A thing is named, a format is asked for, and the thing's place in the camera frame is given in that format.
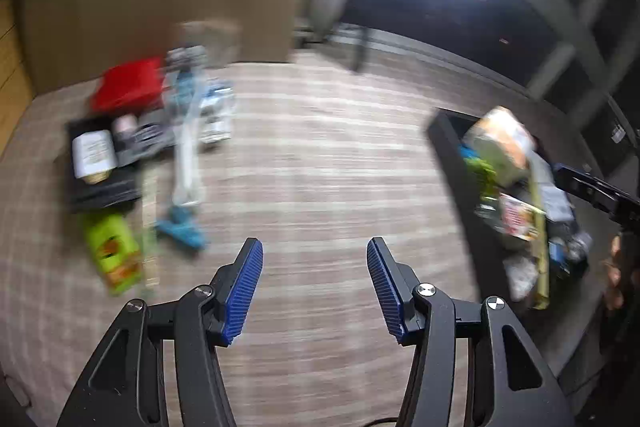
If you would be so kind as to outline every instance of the lime green package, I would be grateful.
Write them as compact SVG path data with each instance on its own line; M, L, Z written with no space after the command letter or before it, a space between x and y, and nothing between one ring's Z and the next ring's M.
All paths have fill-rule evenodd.
M122 293L140 281L140 247L120 214L112 210L83 214L82 227L111 293Z

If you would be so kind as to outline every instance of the ribbed blue rubber pad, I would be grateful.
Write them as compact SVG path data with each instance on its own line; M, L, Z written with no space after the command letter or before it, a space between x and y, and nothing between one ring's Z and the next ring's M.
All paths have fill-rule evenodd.
M401 302L373 241L369 241L367 245L367 267L385 317L386 328L398 342L401 342L406 333L402 323Z
M226 319L222 337L229 344L242 331L261 271L262 243L256 241L240 269L236 283L229 293L229 298L226 300Z

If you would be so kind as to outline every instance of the pile of items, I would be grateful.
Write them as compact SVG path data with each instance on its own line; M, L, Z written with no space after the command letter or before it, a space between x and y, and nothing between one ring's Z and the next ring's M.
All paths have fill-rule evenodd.
M216 45L178 48L165 60L112 68L91 99L93 114L66 126L68 203L80 216L92 257L112 293L140 280L147 286L158 283L156 232L193 252L207 244L193 219L204 198L198 152L231 136L235 108L232 86L216 75L233 57L228 47L218 53ZM143 194L142 164L151 166L152 158L167 148L174 149L175 157L172 206L166 219L151 223L144 222L148 213L143 208L141 251L124 212Z
M496 107L463 137L461 154L481 191L476 214L499 233L513 301L545 309L550 273L584 269L591 237L580 230L566 194L554 185L536 140L511 112Z

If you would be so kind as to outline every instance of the red object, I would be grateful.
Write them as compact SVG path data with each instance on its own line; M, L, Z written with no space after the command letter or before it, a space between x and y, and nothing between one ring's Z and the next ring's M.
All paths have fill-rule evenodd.
M162 58L144 58L111 68L91 99L95 112L136 112L160 103Z

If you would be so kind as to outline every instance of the metal screw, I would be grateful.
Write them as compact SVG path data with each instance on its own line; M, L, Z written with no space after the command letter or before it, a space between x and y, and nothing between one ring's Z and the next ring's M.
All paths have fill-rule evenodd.
M209 297L213 293L213 288L208 284L197 286L195 289L196 295L201 299Z
M436 286L429 283L418 284L418 293L423 297L431 297L436 293Z
M127 311L131 313L139 312L144 305L145 303L141 299L131 299L127 303Z
M501 310L504 308L504 301L499 297L489 297L486 300L486 305L492 310Z

